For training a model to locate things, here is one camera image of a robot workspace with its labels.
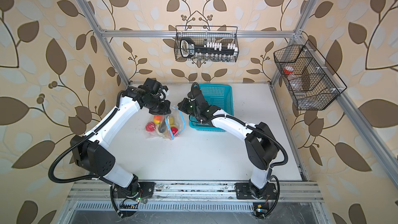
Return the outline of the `red toy tomato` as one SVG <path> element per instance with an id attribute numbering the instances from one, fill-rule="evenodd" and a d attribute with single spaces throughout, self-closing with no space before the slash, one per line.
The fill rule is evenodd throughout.
<path id="1" fill-rule="evenodd" d="M 178 129 L 176 127 L 171 127 L 172 135 L 175 136 L 178 133 Z"/>
<path id="2" fill-rule="evenodd" d="M 146 124 L 145 129 L 147 132 L 154 132 L 156 130 L 156 124 L 154 122 L 149 122 Z"/>

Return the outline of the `clear zip top bag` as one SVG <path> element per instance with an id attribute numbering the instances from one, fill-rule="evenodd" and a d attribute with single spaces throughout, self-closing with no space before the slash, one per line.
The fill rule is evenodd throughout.
<path id="1" fill-rule="evenodd" d="M 186 128 L 182 112 L 176 106 L 166 115 L 149 115 L 144 131 L 146 138 L 163 138 L 174 140 Z"/>

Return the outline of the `dark toy eggplant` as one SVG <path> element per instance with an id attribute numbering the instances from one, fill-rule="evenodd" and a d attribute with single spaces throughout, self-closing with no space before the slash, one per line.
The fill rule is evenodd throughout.
<path id="1" fill-rule="evenodd" d="M 159 131 L 160 133 L 164 133 L 165 131 L 167 131 L 167 124 L 166 124 L 165 121 L 163 121 L 163 122 L 159 125 L 158 131 Z"/>

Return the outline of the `yellow toy potato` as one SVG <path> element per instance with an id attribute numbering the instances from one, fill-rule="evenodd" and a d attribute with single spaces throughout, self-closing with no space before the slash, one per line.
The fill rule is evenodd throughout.
<path id="1" fill-rule="evenodd" d="M 175 124 L 174 117 L 169 116 L 169 118 L 168 118 L 168 123 L 169 123 L 169 125 Z"/>

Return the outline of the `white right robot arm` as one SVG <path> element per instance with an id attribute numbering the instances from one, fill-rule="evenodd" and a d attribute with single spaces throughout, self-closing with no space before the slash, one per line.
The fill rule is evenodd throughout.
<path id="1" fill-rule="evenodd" d="M 194 117 L 199 124 L 220 128 L 245 143 L 248 158 L 254 166 L 248 191 L 255 199 L 264 198 L 270 180 L 277 179 L 272 174 L 273 168 L 288 162 L 286 150 L 276 141 L 268 125 L 264 122 L 244 122 L 222 108 L 209 104 L 198 83 L 192 84 L 187 97 L 177 106 L 181 112 Z"/>

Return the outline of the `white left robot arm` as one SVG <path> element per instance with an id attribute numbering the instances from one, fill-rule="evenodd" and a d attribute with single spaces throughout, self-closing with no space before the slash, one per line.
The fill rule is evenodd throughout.
<path id="1" fill-rule="evenodd" d="M 99 179 L 110 185 L 135 191 L 137 176 L 116 163 L 116 158 L 109 151 L 113 139 L 126 122 L 143 108 L 151 115 L 168 115 L 171 103 L 166 99 L 167 86 L 155 79 L 148 78 L 143 85 L 127 87 L 117 95 L 115 107 L 93 129 L 84 136 L 76 135 L 70 141 L 70 148 L 61 153 L 48 171 L 49 179 L 58 184 L 72 183 L 85 179 Z M 78 167 L 89 172 L 88 175 L 61 179 L 55 176 L 59 162 L 69 153 Z"/>

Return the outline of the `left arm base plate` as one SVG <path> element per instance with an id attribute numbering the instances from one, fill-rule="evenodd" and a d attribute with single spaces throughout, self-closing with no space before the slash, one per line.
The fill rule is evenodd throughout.
<path id="1" fill-rule="evenodd" d="M 138 199 L 151 198 L 154 193 L 155 182 L 153 181 L 137 181 L 133 180 L 130 184 L 123 188 L 114 185 L 110 190 L 111 196 L 116 199 Z"/>

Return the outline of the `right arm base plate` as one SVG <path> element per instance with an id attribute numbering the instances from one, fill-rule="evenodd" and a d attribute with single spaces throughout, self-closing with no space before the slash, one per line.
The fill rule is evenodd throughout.
<path id="1" fill-rule="evenodd" d="M 236 183 L 234 189 L 239 200 L 275 200 L 278 193 L 274 183 L 268 183 L 261 189 L 251 182 Z"/>

